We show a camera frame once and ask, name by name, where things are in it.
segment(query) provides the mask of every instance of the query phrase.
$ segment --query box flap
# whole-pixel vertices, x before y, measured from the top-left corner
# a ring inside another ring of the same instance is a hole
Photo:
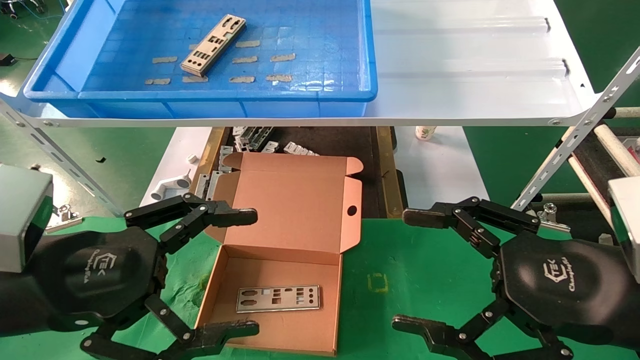
[[[362,183],[346,177],[363,169],[360,160],[238,152],[223,163],[240,171],[220,176],[214,199],[255,208],[258,221],[209,229],[218,241],[336,254],[360,241]]]

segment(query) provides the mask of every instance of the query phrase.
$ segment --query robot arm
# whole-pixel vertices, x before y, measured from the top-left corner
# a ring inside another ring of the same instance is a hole
[[[405,210],[403,220],[408,225],[450,227],[493,260],[490,280],[495,301],[459,329],[406,315],[395,316],[393,328],[418,334],[430,351],[459,360],[571,359],[572,350],[557,336],[640,350],[635,325],[640,322],[635,250],[640,248],[640,233],[634,228],[638,212],[633,211],[640,204],[637,181],[609,183],[620,247],[540,238],[536,217],[477,197],[457,204],[436,203],[428,210]],[[500,244],[480,221],[515,236]],[[538,338],[542,347],[497,356],[483,352],[476,339],[502,317]]]
[[[168,272],[167,254],[179,251],[210,225],[255,223],[254,209],[232,209],[226,202],[204,201],[187,193],[128,211],[127,229],[118,233],[42,236],[46,222],[36,224],[34,219],[51,215],[51,177],[15,169],[0,165],[0,179],[11,179],[16,185],[37,179],[38,191],[25,191],[23,195],[36,194],[27,199],[33,204],[12,214],[16,224],[10,224],[15,225],[8,228],[10,232],[0,233],[5,236],[0,247],[27,244],[25,236],[19,236],[22,228],[33,229],[27,237],[34,245],[15,247],[23,249],[20,261],[14,261],[11,268],[0,268],[0,336],[97,327],[81,343],[81,349],[96,358],[187,360],[219,354],[228,339],[258,333],[259,326],[253,321],[190,329],[160,299]],[[160,241],[145,231],[178,219],[160,235]],[[130,327],[149,312],[175,336],[169,348],[155,354],[111,341],[116,331]]]
[[[406,224],[420,227],[445,229],[450,227],[478,253],[487,259],[500,258],[500,240],[479,221],[513,234],[535,234],[540,226],[536,217],[506,208],[496,203],[471,197],[457,204],[437,202],[431,209],[406,209],[403,212]],[[500,271],[492,272],[492,291],[499,293],[503,278]],[[460,329],[443,322],[396,315],[392,320],[395,330],[422,336],[430,352],[451,356],[457,360],[569,360],[571,349],[559,341],[551,329],[533,329],[533,336],[542,344],[541,348],[490,356],[476,344],[491,326],[495,325],[512,308],[507,300],[497,296],[496,300],[471,318]]]
[[[182,219],[160,235],[157,252],[162,260],[164,254],[176,253],[210,225],[250,225],[257,221],[257,213],[254,209],[232,209],[224,201],[204,201],[192,193],[187,193],[182,197],[162,200],[125,214],[127,227],[140,229],[150,229],[178,218]],[[161,277],[164,288],[164,274]],[[230,338],[253,336],[259,332],[258,323],[253,321],[210,323],[204,327],[190,329],[160,299],[157,291],[143,299],[143,305],[145,312],[150,311],[176,338],[169,348],[155,354],[115,343],[111,341],[111,337],[118,330],[118,324],[105,321],[82,341],[82,350],[97,359],[188,360],[217,355]]]

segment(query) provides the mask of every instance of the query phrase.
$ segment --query open cardboard box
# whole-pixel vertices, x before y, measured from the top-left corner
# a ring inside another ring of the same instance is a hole
[[[360,242],[362,171],[356,158],[234,153],[223,163],[239,172],[218,179],[214,200],[255,208],[249,226],[206,233],[223,245],[196,326],[250,319],[260,333],[231,347],[335,356],[342,253]],[[239,288],[320,285],[318,310],[236,313]]]

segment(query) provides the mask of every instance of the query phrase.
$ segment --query blue plastic bin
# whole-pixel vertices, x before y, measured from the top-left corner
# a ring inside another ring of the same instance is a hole
[[[189,45],[228,13],[247,21],[237,41],[260,46],[231,44],[208,82],[183,82]],[[76,0],[51,42],[24,95],[69,117],[359,117],[378,93],[369,0]],[[178,60],[152,63],[165,56]],[[258,61],[232,63],[246,56]]]

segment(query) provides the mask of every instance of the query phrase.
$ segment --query black robotic finger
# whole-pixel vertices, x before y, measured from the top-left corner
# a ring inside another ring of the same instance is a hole
[[[190,342],[180,343],[176,340],[154,360],[191,360],[201,356],[218,355],[229,339],[258,335],[259,331],[258,323],[250,320],[208,323],[193,331]]]
[[[444,229],[449,226],[448,216],[451,215],[451,206],[443,202],[436,202],[431,209],[405,209],[402,212],[402,220],[409,226],[431,227]]]
[[[571,360],[573,351],[562,341],[551,346],[495,355],[494,360]]]
[[[451,356],[457,360],[492,360],[474,341],[462,343],[466,338],[453,326],[423,318],[412,318],[406,315],[395,315],[391,326],[398,331],[422,336],[427,348],[434,354]]]

